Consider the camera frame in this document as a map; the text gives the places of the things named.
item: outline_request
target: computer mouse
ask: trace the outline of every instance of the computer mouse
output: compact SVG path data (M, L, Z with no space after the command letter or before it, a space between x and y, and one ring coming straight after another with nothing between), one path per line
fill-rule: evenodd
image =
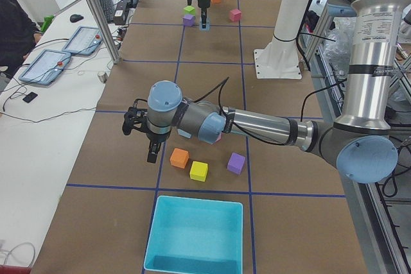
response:
M70 21L71 22L78 22L80 20L82 20L84 18L83 15L80 14L72 14L72 16L70 16Z

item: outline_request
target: light blue plastic bin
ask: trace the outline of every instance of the light blue plastic bin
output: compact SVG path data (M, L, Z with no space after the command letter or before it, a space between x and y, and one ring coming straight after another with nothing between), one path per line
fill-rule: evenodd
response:
M242 274L243 205L160 196L144 268L179 274Z

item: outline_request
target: blue joint cap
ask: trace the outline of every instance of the blue joint cap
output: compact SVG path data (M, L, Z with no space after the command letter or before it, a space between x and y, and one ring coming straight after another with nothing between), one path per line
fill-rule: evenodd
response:
M214 144L225 126L225 118L213 112L209 114L198 131L198 139Z
M374 183L389 176L397 161L397 149L390 140L382 136L365 136L341 150L337 169L356 182Z
M328 14L333 17L356 17L357 13L350 6L340 6L337 4L327 4Z
M147 99L148 106L156 112L169 112L178 107L181 101L181 89L168 80L155 83L150 89Z
M200 25L198 26L201 31L210 31L210 19L207 18L207 22L205 22L205 28L201 25L201 19L200 19Z

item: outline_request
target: black jacket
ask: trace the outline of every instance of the black jacket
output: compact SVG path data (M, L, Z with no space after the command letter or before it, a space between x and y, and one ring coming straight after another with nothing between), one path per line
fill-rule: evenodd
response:
M36 31L36 24L17 0L0 0L0 66L8 66L7 75L14 75L23 56L35 46Z

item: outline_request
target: white desk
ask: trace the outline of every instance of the white desk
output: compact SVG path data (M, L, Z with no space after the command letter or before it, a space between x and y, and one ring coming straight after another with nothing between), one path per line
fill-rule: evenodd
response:
M69 17L79 13L84 19L70 23ZM58 15L40 43L69 38L80 25L95 26L96 23L85 0ZM113 32L117 26L111 24ZM30 63L44 49L61 50L66 41L52 42L34 50L27 59ZM87 57L72 57L68 69L86 60ZM97 77L98 71L109 70L112 62L107 49L102 49L92 60L77 69L64 71L49 87L27 85L27 93L39 96L31 103L22 98L8 100L6 113L32 120L39 120L96 106L104 84ZM16 78L24 67L17 72ZM6 89L17 85L12 80ZM14 91L0 95L0 105ZM11 250L14 246L31 242L40 251L49 224L55 213L80 146L90 125L94 111L78 112L42 123L28 123L2 115L0 117L0 246ZM31 261L32 249L22 246L9 257L7 265L26 266ZM0 264L4 256L0 254Z

